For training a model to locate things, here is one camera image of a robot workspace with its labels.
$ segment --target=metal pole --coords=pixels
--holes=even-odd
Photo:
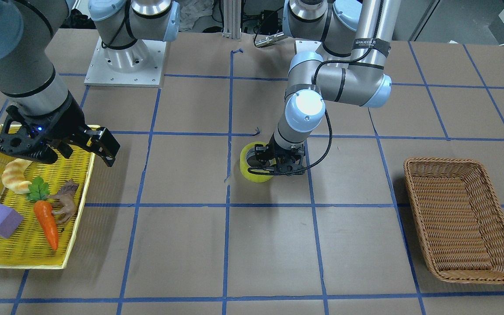
[[[223,1],[223,37],[240,40],[242,0]]]

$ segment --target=metal base plate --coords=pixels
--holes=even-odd
[[[122,73],[113,70],[106,62],[104,49],[100,46],[100,37],[92,54],[91,64],[84,78],[86,85],[94,86],[139,86],[143,88],[158,88],[161,85],[165,63],[166,42],[143,40],[149,49],[152,60],[140,71]]]
[[[314,42],[311,40],[295,40],[294,51],[295,53],[300,52],[315,52],[322,42]]]

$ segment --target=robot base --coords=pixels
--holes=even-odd
[[[146,68],[132,73],[113,70],[106,62],[102,40],[98,38],[92,54],[91,64],[84,78],[86,85],[92,86],[137,86],[142,88],[159,88],[165,63],[166,42],[143,40],[149,49],[149,60]]]

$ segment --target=yellow tape roll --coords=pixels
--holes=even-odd
[[[249,143],[248,145],[246,145],[242,149],[242,151],[240,151],[240,173],[242,173],[242,176],[244,176],[244,178],[246,178],[247,180],[249,180],[251,182],[263,183],[263,182],[267,182],[270,179],[272,179],[273,175],[257,175],[257,174],[249,173],[248,168],[250,167],[250,165],[246,161],[246,154],[251,149],[254,149],[254,145],[256,145],[256,144],[266,145],[265,142],[256,141],[256,142]],[[264,173],[264,172],[268,173],[268,171],[264,171],[264,170],[257,170],[257,171],[262,172],[262,173]]]

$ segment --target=toy croissant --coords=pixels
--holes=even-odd
[[[23,159],[9,162],[1,175],[3,185],[18,194],[28,193],[28,185],[32,182],[26,180],[24,172],[31,163],[32,161]]]

